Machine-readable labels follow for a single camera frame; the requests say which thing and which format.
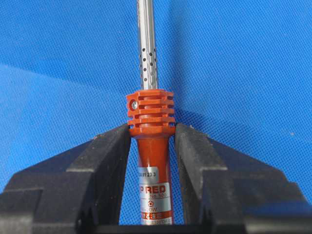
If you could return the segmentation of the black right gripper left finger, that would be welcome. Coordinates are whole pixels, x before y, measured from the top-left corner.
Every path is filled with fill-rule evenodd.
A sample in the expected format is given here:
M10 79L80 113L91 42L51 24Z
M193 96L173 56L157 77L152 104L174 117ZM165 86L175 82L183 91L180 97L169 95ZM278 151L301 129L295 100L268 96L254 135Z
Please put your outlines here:
M89 234L119 223L129 128L123 124L15 173L0 195L3 234Z

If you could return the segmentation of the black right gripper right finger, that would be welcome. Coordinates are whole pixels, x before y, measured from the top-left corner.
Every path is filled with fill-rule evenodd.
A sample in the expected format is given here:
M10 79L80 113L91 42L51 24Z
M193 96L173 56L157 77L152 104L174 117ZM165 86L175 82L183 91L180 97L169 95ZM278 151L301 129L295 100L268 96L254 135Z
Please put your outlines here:
M311 233L312 207L279 169L184 124L175 152L187 232Z

